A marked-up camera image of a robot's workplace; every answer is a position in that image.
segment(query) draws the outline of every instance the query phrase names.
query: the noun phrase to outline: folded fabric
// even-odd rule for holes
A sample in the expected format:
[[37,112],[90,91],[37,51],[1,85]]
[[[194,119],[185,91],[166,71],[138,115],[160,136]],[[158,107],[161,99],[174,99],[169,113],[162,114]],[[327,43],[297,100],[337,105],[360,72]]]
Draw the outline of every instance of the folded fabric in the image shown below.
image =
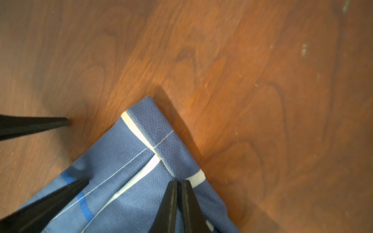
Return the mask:
[[[89,185],[50,221],[44,233],[147,233],[173,179],[191,182],[212,232],[239,232],[150,97],[125,111],[86,153],[25,205],[81,177],[88,177]],[[175,228],[184,232],[179,210]]]

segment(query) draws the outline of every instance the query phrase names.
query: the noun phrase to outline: table surface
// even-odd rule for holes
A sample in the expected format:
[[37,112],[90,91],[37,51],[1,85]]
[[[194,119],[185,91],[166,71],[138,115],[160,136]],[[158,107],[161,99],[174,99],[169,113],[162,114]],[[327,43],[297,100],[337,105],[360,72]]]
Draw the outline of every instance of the table surface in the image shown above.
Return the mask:
[[242,232],[372,232],[373,1],[0,1],[0,217],[147,95]]

